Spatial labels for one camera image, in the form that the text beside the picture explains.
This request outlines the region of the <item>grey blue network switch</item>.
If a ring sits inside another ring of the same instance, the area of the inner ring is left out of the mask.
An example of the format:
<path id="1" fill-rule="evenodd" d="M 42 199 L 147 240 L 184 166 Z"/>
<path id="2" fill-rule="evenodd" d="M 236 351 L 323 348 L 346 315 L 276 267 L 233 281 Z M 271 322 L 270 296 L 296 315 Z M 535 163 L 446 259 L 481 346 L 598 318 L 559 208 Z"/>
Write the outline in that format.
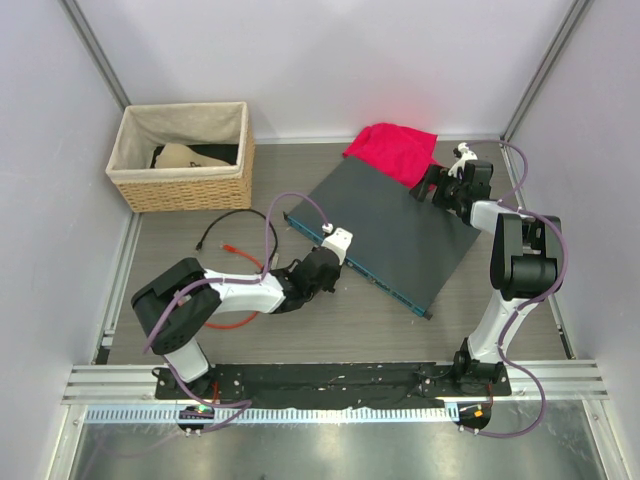
<path id="1" fill-rule="evenodd" d="M 353 234 L 345 265 L 425 318 L 480 234 L 353 157 L 332 170 L 309 198 L 333 226 Z"/>

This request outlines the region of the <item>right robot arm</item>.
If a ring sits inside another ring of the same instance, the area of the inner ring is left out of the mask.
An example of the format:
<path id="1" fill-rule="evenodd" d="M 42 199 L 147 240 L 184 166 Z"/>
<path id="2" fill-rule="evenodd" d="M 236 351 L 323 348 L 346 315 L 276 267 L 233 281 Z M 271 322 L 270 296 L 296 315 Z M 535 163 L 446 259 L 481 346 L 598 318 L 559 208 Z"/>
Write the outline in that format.
<path id="1" fill-rule="evenodd" d="M 464 161 L 454 168 L 428 167 L 411 189 L 419 201 L 433 192 L 434 206 L 493 235 L 489 305 L 474 332 L 455 353 L 451 367 L 425 382 L 445 379 L 455 386 L 476 384 L 489 393 L 506 380 L 508 345 L 524 318 L 561 286 L 567 246 L 560 220 L 491 200 L 493 165 Z"/>

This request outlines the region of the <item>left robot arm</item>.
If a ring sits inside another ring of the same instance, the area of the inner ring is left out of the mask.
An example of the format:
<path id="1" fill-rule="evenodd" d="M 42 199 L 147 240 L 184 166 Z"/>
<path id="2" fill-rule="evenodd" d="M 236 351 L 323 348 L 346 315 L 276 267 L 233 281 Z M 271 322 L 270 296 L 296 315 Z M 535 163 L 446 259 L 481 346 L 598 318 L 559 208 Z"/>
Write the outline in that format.
<path id="1" fill-rule="evenodd" d="M 323 245 L 289 269 L 232 275 L 206 269 L 188 257 L 136 292 L 131 306 L 148 348 L 166 360 L 178 382 L 191 385 L 211 370 L 196 334 L 212 316 L 296 311 L 319 292 L 335 291 L 345 258 L 344 248 Z"/>

